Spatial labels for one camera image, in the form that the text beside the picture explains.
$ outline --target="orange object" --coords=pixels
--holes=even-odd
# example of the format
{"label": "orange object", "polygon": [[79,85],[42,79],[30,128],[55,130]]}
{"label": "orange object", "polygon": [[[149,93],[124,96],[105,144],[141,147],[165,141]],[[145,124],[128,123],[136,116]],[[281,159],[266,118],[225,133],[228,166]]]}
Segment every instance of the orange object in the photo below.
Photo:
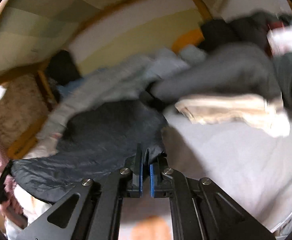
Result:
{"label": "orange object", "polygon": [[175,53],[178,53],[188,44],[198,45],[204,41],[204,35],[201,32],[201,29],[195,29],[181,35],[172,45],[171,50]]}

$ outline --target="hand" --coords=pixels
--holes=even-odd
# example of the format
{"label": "hand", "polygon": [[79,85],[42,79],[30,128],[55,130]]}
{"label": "hand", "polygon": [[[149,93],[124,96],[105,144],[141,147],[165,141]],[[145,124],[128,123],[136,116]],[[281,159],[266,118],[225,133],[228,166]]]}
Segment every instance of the hand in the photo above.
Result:
{"label": "hand", "polygon": [[11,207],[14,209],[16,214],[22,214],[23,213],[23,208],[20,206],[19,202],[17,199],[11,195],[8,194],[8,200],[0,204],[0,211],[3,215],[7,216],[7,208],[11,205]]}

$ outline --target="beige fabric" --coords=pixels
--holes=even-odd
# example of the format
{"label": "beige fabric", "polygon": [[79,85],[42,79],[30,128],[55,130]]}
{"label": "beige fabric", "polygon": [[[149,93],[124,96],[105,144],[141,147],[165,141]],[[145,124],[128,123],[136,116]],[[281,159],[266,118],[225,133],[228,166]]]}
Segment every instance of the beige fabric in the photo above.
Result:
{"label": "beige fabric", "polygon": [[234,97],[192,95],[175,104],[192,123],[214,124],[243,120],[272,137],[288,136],[290,125],[281,99],[268,103],[259,95]]}

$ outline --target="screw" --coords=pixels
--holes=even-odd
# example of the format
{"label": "screw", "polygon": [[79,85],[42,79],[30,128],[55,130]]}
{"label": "screw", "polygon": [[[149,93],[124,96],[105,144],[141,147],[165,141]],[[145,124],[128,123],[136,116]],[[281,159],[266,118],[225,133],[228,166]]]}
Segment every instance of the screw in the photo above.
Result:
{"label": "screw", "polygon": [[172,174],[173,172],[174,172],[174,169],[172,169],[172,168],[165,168],[165,169],[164,169],[164,173],[167,174],[167,175],[170,175],[170,174]]}
{"label": "screw", "polygon": [[122,169],[120,169],[119,172],[120,172],[120,174],[125,175],[125,174],[130,173],[130,169],[129,168],[122,168]]}
{"label": "screw", "polygon": [[201,179],[201,183],[203,185],[209,185],[209,184],[211,184],[211,179],[209,179],[209,178],[202,178]]}
{"label": "screw", "polygon": [[83,179],[82,180],[82,185],[83,186],[90,186],[90,185],[92,185],[93,182],[94,181],[92,179]]}

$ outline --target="wooden frame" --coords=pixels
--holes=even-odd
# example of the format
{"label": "wooden frame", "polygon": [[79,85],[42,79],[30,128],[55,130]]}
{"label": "wooden frame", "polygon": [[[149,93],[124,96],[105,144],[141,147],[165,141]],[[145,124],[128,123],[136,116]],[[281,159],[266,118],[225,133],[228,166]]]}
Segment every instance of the wooden frame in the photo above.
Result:
{"label": "wooden frame", "polygon": [[[86,28],[89,28],[91,25],[96,24],[98,21],[102,20],[103,18],[107,17],[108,15],[121,10],[123,7],[138,2],[139,0],[123,0],[118,4],[114,4],[108,6],[96,16],[92,17],[91,19],[83,22],[77,31],[71,36],[71,38],[62,46],[65,48],[73,39],[84,31]],[[202,0],[193,0],[196,7],[198,8],[199,12],[202,15],[203,20],[212,19],[212,15],[210,14],[207,6],[204,4]],[[48,81],[45,77],[44,70],[48,66],[51,57],[44,60],[43,62],[20,66],[16,67],[7,71],[0,72],[0,84],[5,82],[9,82],[18,78],[19,76],[25,74],[34,74],[36,78],[36,82],[38,87],[43,95],[44,101],[47,104],[48,109],[51,111],[53,106],[55,105],[56,101],[49,88]],[[7,155],[11,159],[20,159],[25,154],[29,152],[29,150],[34,147],[37,143],[36,134],[41,130],[44,122],[46,121],[47,116],[42,116],[41,118],[37,119],[33,124],[31,124],[28,129],[15,141],[7,150]]]}

